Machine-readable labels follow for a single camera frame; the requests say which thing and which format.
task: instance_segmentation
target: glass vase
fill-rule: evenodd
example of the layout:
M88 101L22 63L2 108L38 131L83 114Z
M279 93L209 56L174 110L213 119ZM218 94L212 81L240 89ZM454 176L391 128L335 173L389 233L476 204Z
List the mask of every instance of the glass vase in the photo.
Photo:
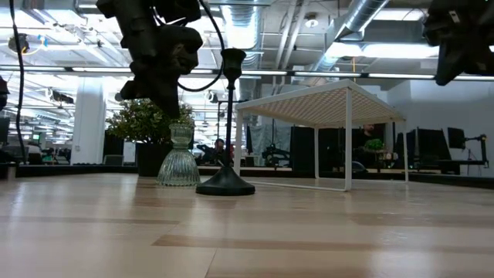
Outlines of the glass vase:
M157 182L163 186L195 186L201 183L194 155L188 150L192 140L192 126L171 124L173 150L164 159Z

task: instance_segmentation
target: white metal frame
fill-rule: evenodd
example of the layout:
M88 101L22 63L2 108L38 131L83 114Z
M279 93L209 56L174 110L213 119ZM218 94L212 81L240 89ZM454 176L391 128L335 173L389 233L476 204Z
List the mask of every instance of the white metal frame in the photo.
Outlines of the white metal frame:
M408 148L407 148L407 136L406 136L406 131L407 131L407 124L406 120L402 117L389 117L387 119L374 119L374 122L355 122L353 119L353 104L352 104L352 92L358 92L366 97L371 98L374 102L379 103L381 106L386 107L390 111L393 111L395 115L399 115L397 111L394 110L393 107L389 106L387 103L383 102L382 100L379 100L376 98L374 95L368 93L361 87L359 87L357 84L351 82L351 80L343 80L340 82L335 82L324 86L324 91L328 90L335 90L335 89L341 89L342 87L347 88L346 92L346 116L345 116L345 121L344 123L331 123L328 125L324 126L317 126L311 123L304 123L302 120L297 120L293 118L288 118L288 117L283 117L280 115L272 115L269 113L263 113L263 112L258 112L255 110L252 110L249 108L263 105L266 103L271 103L271 102L276 102L276 101L281 101L281 100L288 100L291 98L296 98L296 97L302 97L311 93L320 93L321 92L321 86L316 86L316 87L311 87L307 88L304 90L298 90L295 92L291 93L284 93L281 95L273 96L273 97L267 97L263 99L258 99L258 100L252 100L248 101L245 103L240 103L236 106L237 110L237 127L241 127L243 124L243 112L244 110L249 110L249 112L256 113L258 112L259 115L264 115L267 117L275 117L280 120L292 122L294 124L301 124L307 127L313 127L314 128L314 168L315 168L315 176L316 176L316 181L319 180L338 180L340 179L335 179L335 178L321 178L320 177L320 170L319 170L319 129L320 128L326 128L326 127L340 127L344 124L345 126L345 141L346 141L346 147L345 147L345 183L343 188L329 188L329 187L320 187L320 186L306 186L306 185L290 185L290 184L279 184L279 183L268 183L268 182L258 182L258 181L253 181L252 183L260 184L260 185L275 185L275 186L283 186L283 187L290 187L290 188L305 188L305 189L318 189L318 190L327 190L327 191L336 191L336 192L348 192L352 189L352 126L353 124L376 124L376 123L382 123L382 122L403 122L404 124L404 173L405 173L405 183L408 183L409 178L408 178ZM234 160L234 169L237 175L240 175L240 160L242 156L242 129L237 128L236 131L236 136L235 136L235 160Z

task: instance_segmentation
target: ductwork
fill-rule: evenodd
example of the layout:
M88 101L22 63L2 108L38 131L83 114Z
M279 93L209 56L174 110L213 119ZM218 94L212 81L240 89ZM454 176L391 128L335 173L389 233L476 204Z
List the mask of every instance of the ductwork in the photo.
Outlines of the ductwork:
M262 26L262 10L254 5L223 5L221 7L225 19L225 31L228 47L244 50L260 48ZM247 52L242 64L243 69L259 68L259 53ZM240 100L252 100L260 95L261 84L258 80L240 79Z
M330 71L337 63L339 57L332 57L328 50L336 39L357 33L357 40L363 39L365 28L372 19L389 2L389 0L353 0L348 8L348 13L330 23L327 32L327 51L314 65L312 70ZM311 84L314 79L303 81L303 84Z

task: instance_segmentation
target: white wire table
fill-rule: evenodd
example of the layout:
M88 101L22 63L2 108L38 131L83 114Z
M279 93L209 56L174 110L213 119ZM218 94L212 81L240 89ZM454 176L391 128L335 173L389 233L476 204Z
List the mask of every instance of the white wire table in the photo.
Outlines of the white wire table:
M354 124L382 124L402 122L406 133L406 120L392 106L367 92L351 80L341 80L322 86L314 86L276 96L239 103L237 127L243 124L243 114L284 120L314 129L314 160L316 180L325 179L319 173L319 129L347 127L345 130L345 185L343 188L297 186L255 182L264 185L279 185L295 188L313 188L347 192L352 188L352 126ZM407 137L404 138L404 173L408 182ZM237 128L235 140L235 172L240 175L242 129Z

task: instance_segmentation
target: black candlestick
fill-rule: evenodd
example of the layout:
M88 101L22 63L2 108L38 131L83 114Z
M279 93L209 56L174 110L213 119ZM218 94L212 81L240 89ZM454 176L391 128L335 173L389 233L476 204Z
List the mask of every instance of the black candlestick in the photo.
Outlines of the black candlestick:
M232 114L233 114L233 90L235 81L242 75L242 62L245 59L245 52L240 49L225 49L222 51L223 63L225 65L223 74L228 79L228 110L226 122L226 149L223 167L208 181L198 185L195 192L203 195L215 196L241 196L255 193L254 185L250 185L240 178L230 161L230 146L232 144Z

